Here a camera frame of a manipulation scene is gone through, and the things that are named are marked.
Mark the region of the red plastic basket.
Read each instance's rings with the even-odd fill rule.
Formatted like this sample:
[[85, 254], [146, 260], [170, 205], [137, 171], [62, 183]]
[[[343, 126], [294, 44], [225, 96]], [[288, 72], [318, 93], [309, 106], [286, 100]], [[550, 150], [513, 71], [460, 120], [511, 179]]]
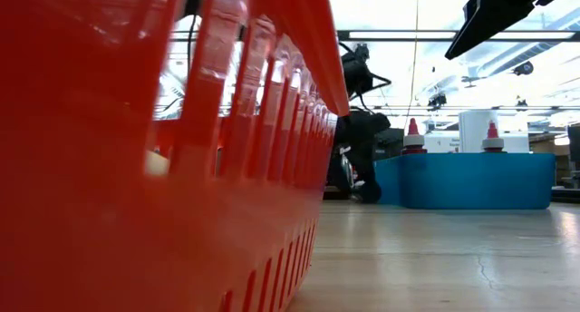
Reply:
[[279, 312], [300, 288], [348, 112], [330, 2], [200, 0], [163, 121], [186, 1], [0, 0], [0, 312]]

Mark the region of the black aluminium table frame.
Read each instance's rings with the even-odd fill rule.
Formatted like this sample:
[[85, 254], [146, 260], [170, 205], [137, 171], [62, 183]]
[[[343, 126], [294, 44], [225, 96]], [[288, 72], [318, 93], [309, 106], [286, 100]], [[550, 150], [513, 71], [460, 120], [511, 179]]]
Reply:
[[551, 201], [580, 204], [580, 189], [553, 188], [551, 190]]

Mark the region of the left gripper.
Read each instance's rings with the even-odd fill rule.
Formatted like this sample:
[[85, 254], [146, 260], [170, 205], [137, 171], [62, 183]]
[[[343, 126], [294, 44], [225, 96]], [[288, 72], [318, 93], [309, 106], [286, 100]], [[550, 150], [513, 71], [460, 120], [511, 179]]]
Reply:
[[338, 118], [326, 180], [344, 198], [349, 199], [353, 190], [342, 166], [343, 156], [354, 166], [363, 181], [363, 185], [356, 192], [360, 202], [376, 203], [381, 197], [382, 190], [376, 181], [372, 162], [373, 145], [375, 135], [390, 126], [388, 118], [382, 113], [353, 111]]

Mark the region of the white cylindrical container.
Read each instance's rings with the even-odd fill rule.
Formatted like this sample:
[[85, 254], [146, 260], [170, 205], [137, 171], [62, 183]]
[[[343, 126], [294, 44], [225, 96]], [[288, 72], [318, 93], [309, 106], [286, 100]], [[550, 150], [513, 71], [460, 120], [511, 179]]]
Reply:
[[493, 110], [472, 110], [459, 114], [459, 151], [481, 152], [491, 122], [498, 125], [498, 113]]

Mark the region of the black equipment box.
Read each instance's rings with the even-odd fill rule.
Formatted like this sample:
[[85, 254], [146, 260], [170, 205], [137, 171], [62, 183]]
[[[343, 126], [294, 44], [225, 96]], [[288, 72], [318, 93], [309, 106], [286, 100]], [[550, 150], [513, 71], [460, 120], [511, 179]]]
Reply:
[[377, 133], [374, 143], [374, 159], [377, 161], [400, 156], [403, 137], [403, 129], [390, 128]]

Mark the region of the teal plastic bin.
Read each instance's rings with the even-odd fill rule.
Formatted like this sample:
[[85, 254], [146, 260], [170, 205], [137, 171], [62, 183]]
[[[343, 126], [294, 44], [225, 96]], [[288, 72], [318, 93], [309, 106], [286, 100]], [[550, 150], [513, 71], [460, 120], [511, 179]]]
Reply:
[[376, 161], [381, 204], [416, 210], [544, 210], [551, 153], [424, 153]]

